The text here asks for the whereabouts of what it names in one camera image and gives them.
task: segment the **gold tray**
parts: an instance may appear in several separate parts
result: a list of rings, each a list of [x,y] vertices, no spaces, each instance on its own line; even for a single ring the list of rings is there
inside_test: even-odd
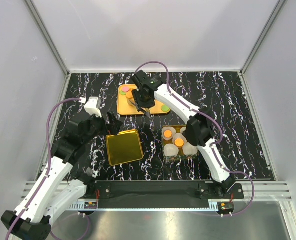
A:
[[[130,89],[137,89],[135,84],[124,84],[118,88],[118,100],[117,100],[117,112],[120,115],[144,115],[141,111],[137,111],[135,106],[129,105],[127,102],[127,97],[125,95],[121,95],[120,91],[123,87],[129,87]],[[170,112],[162,111],[162,106],[164,105],[162,102],[155,100],[155,106],[150,108],[151,114],[167,114]]]
[[[110,166],[127,164],[143,159],[144,153],[137,129],[107,135],[107,152]]]

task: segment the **orange tray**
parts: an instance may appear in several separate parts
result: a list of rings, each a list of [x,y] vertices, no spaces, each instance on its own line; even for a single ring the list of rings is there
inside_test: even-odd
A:
[[[133,105],[129,105],[127,102],[126,95],[121,95],[121,90],[123,87],[129,87],[129,91],[133,89],[137,89],[135,84],[124,84],[118,88],[118,101],[117,101],[117,111],[120,115],[144,115],[141,111],[137,111],[136,107]],[[162,106],[164,105],[162,102],[155,100],[155,106],[150,108],[151,114],[167,114],[171,111],[162,111]]]

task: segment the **metal frame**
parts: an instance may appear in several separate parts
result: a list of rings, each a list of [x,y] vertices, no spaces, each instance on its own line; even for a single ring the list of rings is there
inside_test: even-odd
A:
[[[70,74],[120,74],[120,73],[133,73],[136,69],[106,69],[106,70],[94,70],[94,69],[84,69],[84,70],[71,70],[69,73]],[[159,67],[143,67],[142,70],[144,70],[147,73],[165,73],[166,70],[165,68]],[[240,69],[203,69],[201,70],[200,68],[168,68],[169,72],[185,72],[185,73],[195,73],[195,72],[240,72]]]
[[[281,212],[291,240],[296,240],[296,211],[294,202],[280,202]]]
[[[242,87],[243,87],[243,90],[244,90],[244,94],[246,95],[246,98],[247,98],[250,113],[251,113],[251,116],[253,118],[253,122],[254,122],[254,125],[256,127],[257,133],[258,133],[259,141],[260,141],[260,144],[261,144],[261,147],[262,147],[263,154],[264,154],[264,157],[266,159],[267,165],[272,170],[272,174],[273,174],[275,180],[278,181],[278,175],[277,175],[274,163],[272,161],[272,156],[271,156],[271,153],[270,153],[268,145],[267,145],[267,141],[266,141],[266,138],[265,138],[265,135],[264,135],[264,132],[263,132],[263,128],[262,128],[262,126],[260,124],[260,121],[258,119],[258,114],[257,114],[257,111],[256,111],[254,100],[253,100],[251,92],[249,90],[249,86],[247,84],[247,81],[245,80],[245,76],[243,74],[241,74],[240,72],[239,72],[238,75],[239,75],[239,78],[241,80],[241,84],[242,84]]]
[[[71,78],[71,74],[72,73],[110,73],[111,70],[74,70],[74,71],[70,71],[68,69],[68,67],[66,66],[63,58],[61,57],[58,49],[56,48],[52,38],[50,37],[49,32],[47,31],[47,28],[38,12],[38,10],[36,9],[36,6],[33,3],[33,0],[24,0],[24,2],[27,5],[27,8],[29,9],[33,19],[35,20],[38,28],[41,31],[41,34],[43,35],[44,39],[46,40],[51,52],[53,53],[56,61],[59,64],[59,67],[61,68],[62,72],[64,73],[64,75],[66,76],[66,81],[63,84],[63,87],[61,89],[60,92],[60,96],[58,99],[58,102],[62,101],[65,98],[66,95],[66,91],[68,89],[68,85],[69,85],[69,81]],[[252,114],[254,123],[255,123],[255,127],[257,129],[258,132],[258,136],[259,136],[259,140],[261,142],[262,145],[262,149],[267,161],[267,164],[271,167],[271,170],[273,172],[273,175],[275,177],[276,180],[278,180],[278,176],[274,167],[269,151],[269,148],[267,146],[267,142],[264,136],[264,132],[262,129],[262,126],[260,124],[260,121],[258,119],[258,115],[257,115],[257,111],[251,96],[251,93],[249,91],[249,87],[247,84],[247,81],[245,80],[245,73],[247,72],[249,66],[251,65],[254,57],[256,56],[257,52],[259,51],[262,43],[264,42],[268,32],[270,31],[270,29],[272,28],[274,22],[276,21],[278,15],[280,14],[282,8],[284,7],[284,5],[286,4],[287,0],[278,0],[278,2],[275,5],[275,8],[273,9],[271,15],[269,16],[268,21],[266,22],[262,32],[260,33],[260,36],[258,37],[251,53],[249,54],[245,64],[243,65],[241,70],[231,70],[231,69],[227,69],[227,71],[230,72],[238,72],[239,77],[241,79],[241,83],[242,86],[244,88],[245,91],[245,95],[247,97],[247,101],[248,101],[248,105],[250,108],[250,112]],[[146,69],[149,72],[163,72],[163,70],[160,70],[160,68],[147,68]],[[133,69],[119,69],[119,70],[114,70],[115,73],[125,73],[125,72],[133,72]],[[169,71],[176,71],[176,72],[200,72],[200,69],[169,69]],[[53,124],[51,125],[51,129],[50,129],[50,140],[51,142],[53,142],[54,137],[55,137],[55,131],[56,131],[56,127],[59,121],[59,117],[61,114],[61,109],[62,107],[59,107],[58,110],[56,111],[56,114],[53,118]],[[41,169],[43,164],[47,161],[47,145],[44,145],[43,148],[43,153],[42,156],[40,158],[40,164],[38,166],[38,172],[36,175],[36,179],[37,176],[40,174]],[[251,197],[252,194],[252,188],[251,188],[251,184],[249,181],[239,181],[240,183],[242,183],[242,187],[244,190],[244,195],[245,195],[245,199],[249,199]],[[27,194],[29,193],[29,191],[32,189],[33,185],[35,184],[34,181],[28,181],[26,183],[25,189],[24,189],[24,193],[23,193],[23,198],[25,196],[27,196]],[[68,184],[66,182],[61,182],[61,184],[59,185],[58,189],[55,192],[55,196],[60,193]],[[255,198],[254,201],[262,201],[262,202],[279,202],[280,207],[281,207],[281,212],[282,215],[284,217],[285,223],[286,223],[286,227],[287,230],[289,232],[289,235],[291,237],[292,240],[296,240],[296,211],[294,208],[294,203],[292,202],[292,198],[291,198],[291,194],[288,190],[288,186],[286,184],[286,182],[279,182],[279,181],[255,181],[254,182],[255,185]],[[16,240],[19,239],[17,237],[11,236],[10,239]]]
[[[265,24],[265,26],[264,26],[264,28],[263,28],[257,42],[255,43],[253,49],[251,50],[251,53],[250,53],[249,57],[247,58],[245,64],[242,67],[242,69],[240,70],[243,75],[247,72],[247,70],[248,70],[250,64],[252,63],[255,55],[257,54],[259,48],[261,47],[263,41],[266,38],[268,32],[270,31],[271,27],[273,26],[275,20],[277,19],[279,13],[281,12],[283,6],[285,5],[285,3],[287,1],[288,0],[278,0],[276,6],[274,7],[274,9],[273,9],[268,21],[267,21],[267,23]]]
[[[24,2],[26,3],[31,16],[33,17],[36,25],[38,26],[42,36],[44,37],[45,41],[47,42],[54,58],[56,59],[57,63],[59,64],[59,67],[61,68],[63,74],[65,75],[65,77],[67,77],[69,75],[69,69],[66,66],[63,58],[61,57],[59,51],[57,50],[54,41],[52,40],[52,38],[50,37],[50,34],[35,6],[35,4],[33,3],[33,0],[24,0]]]
[[[174,180],[172,182],[182,182],[182,180]],[[208,180],[199,182],[211,183]],[[25,199],[25,197],[29,194],[33,186],[35,185],[35,181],[27,181],[24,191],[21,197],[21,200]],[[252,196],[252,185],[247,180],[237,181],[237,183],[242,185],[244,198],[249,200]],[[66,181],[62,181],[58,186],[57,190],[54,192],[53,197],[57,196],[61,191],[63,191],[68,186]],[[292,197],[290,195],[287,183],[285,181],[255,181],[254,182],[255,189],[255,197],[254,201],[256,202],[291,202]]]

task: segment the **orange lid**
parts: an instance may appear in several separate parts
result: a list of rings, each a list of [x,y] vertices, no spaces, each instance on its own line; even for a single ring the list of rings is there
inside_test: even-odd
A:
[[[128,99],[132,99],[134,96],[133,96],[133,93],[131,91],[127,92],[126,93],[126,98]]]
[[[171,138],[172,135],[173,135],[173,133],[172,133],[172,131],[170,131],[170,130],[166,130],[166,131],[164,131],[163,135],[164,135],[166,138]]]
[[[181,138],[177,138],[175,141],[174,141],[174,144],[178,147],[178,148],[181,148],[185,142],[184,140],[182,140]]]

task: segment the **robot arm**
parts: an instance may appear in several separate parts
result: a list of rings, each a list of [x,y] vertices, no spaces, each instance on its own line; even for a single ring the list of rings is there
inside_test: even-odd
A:
[[[72,203],[87,194],[88,186],[91,186],[94,179],[80,174],[52,199],[64,177],[86,152],[86,144],[97,135],[118,134],[122,122],[108,112],[110,124],[106,124],[99,110],[100,104],[98,97],[91,97],[84,106],[85,111],[77,113],[69,120],[62,138],[51,149],[51,165],[46,166],[28,196],[15,211],[5,211],[2,215],[1,221],[9,229],[24,211],[12,230],[13,235],[21,239],[45,240],[58,217]]]
[[[191,109],[199,111],[199,108],[185,100],[182,96],[173,91],[171,88],[170,90],[173,95],[176,95],[181,101],[185,102],[190,107],[190,109],[179,102],[173,95],[170,95],[166,84],[161,85],[158,90],[154,92],[154,97],[157,101],[160,101],[170,107],[171,110],[174,111],[184,121],[186,125],[188,125],[191,117],[195,117],[196,115],[196,113],[191,111]],[[222,183],[230,177],[230,174],[222,169],[217,162],[216,157],[210,147],[211,144],[213,144],[214,142],[215,140],[211,138],[205,143],[205,146],[198,145],[197,148],[201,152],[204,160],[206,161],[210,169],[212,179],[218,183]],[[217,146],[213,145],[213,148],[216,151],[222,166],[227,168],[217,149]]]
[[[213,144],[215,142],[213,138],[215,134],[212,123],[204,116],[192,111],[203,112],[204,109],[200,109],[188,102],[171,88],[170,94],[166,82],[161,77],[148,78],[146,73],[141,70],[134,74],[132,80],[137,86],[137,89],[132,91],[137,110],[144,113],[147,112],[146,109],[155,105],[155,100],[170,107],[187,125],[184,136],[190,144],[196,146],[201,152],[210,169],[213,181],[221,187],[224,193],[227,193],[234,186],[236,180],[233,175],[223,169],[227,167],[217,146]],[[189,106],[189,108],[184,106],[178,99]],[[218,163],[213,149],[222,166]]]

